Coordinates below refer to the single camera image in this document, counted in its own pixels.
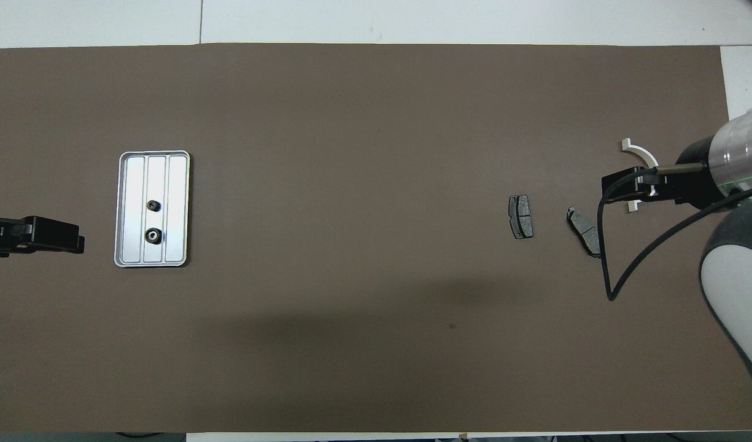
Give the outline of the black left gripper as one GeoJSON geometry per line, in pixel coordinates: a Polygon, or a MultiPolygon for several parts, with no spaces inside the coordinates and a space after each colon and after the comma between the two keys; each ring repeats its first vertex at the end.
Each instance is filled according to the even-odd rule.
{"type": "Polygon", "coordinates": [[[7,223],[10,254],[35,254],[36,252],[84,254],[85,252],[85,238],[78,238],[78,225],[40,216],[8,219],[7,223]],[[75,241],[75,243],[38,244],[32,243],[31,240],[75,241]]]}

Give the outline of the silver metal tray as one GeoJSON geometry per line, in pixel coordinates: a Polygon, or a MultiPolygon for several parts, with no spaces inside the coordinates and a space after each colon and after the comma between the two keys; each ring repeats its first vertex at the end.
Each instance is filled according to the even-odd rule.
{"type": "Polygon", "coordinates": [[[180,268],[188,260],[191,156],[187,151],[130,151],[118,159],[113,262],[118,268],[180,268]],[[146,202],[159,201],[149,212],[146,202]],[[148,244],[148,228],[163,232],[148,244]]]}

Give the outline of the angled dark brake pad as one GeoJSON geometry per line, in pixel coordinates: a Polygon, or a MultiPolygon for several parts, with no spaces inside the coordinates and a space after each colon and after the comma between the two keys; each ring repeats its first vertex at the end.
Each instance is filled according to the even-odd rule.
{"type": "Polygon", "coordinates": [[[586,250],[587,255],[592,258],[601,258],[602,252],[597,225],[575,207],[569,207],[566,219],[572,232],[580,239],[581,246],[586,250]]]}

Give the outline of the rectangular dark brake pad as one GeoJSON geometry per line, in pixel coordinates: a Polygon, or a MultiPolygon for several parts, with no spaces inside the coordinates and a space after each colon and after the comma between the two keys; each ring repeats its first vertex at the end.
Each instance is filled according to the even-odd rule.
{"type": "Polygon", "coordinates": [[[527,194],[510,196],[508,216],[510,217],[510,228],[514,238],[527,239],[533,237],[533,221],[527,194]]]}

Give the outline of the brown table mat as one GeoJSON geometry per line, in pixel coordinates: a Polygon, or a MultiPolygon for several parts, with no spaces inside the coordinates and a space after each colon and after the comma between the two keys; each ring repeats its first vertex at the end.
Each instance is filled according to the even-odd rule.
{"type": "Polygon", "coordinates": [[[0,216],[86,238],[0,258],[0,433],[752,428],[720,217],[614,302],[565,219],[726,122],[717,47],[0,50],[0,216]],[[118,268],[120,155],[179,149],[187,263],[118,268]]]}

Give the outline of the white curved plastic bracket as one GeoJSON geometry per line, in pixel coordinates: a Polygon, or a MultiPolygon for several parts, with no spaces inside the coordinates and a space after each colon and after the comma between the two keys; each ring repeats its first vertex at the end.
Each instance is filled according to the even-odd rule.
{"type": "MultiPolygon", "coordinates": [[[[656,157],[648,150],[644,149],[643,147],[640,147],[639,145],[634,145],[634,143],[631,141],[631,138],[623,138],[621,140],[621,150],[624,153],[631,153],[639,159],[642,159],[645,165],[649,168],[655,168],[659,166],[658,161],[656,160],[656,157]]],[[[627,212],[633,213],[639,210],[640,204],[642,204],[642,200],[631,200],[627,202],[627,212]]]]}

